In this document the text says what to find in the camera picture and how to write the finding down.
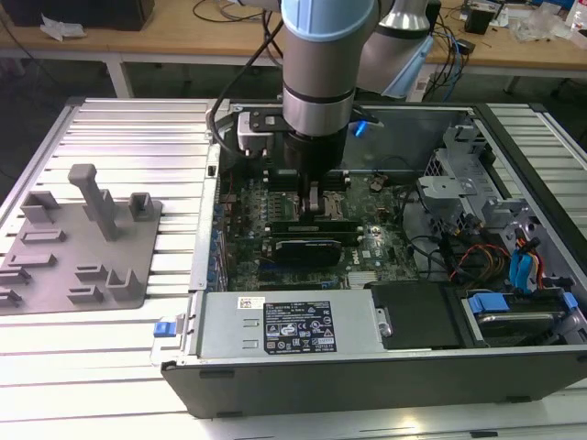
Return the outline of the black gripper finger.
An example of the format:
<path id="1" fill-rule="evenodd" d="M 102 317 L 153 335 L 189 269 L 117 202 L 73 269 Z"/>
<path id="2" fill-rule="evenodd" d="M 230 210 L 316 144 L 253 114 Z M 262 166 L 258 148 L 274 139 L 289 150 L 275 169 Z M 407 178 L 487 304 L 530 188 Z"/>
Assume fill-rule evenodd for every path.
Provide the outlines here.
<path id="1" fill-rule="evenodd" d="M 311 181 L 309 187 L 309 213 L 324 215 L 327 210 L 327 197 L 324 195 L 320 181 Z"/>
<path id="2" fill-rule="evenodd" d="M 301 213 L 311 212 L 310 193 L 312 189 L 312 182 L 307 174 L 298 175 L 298 197 Z"/>

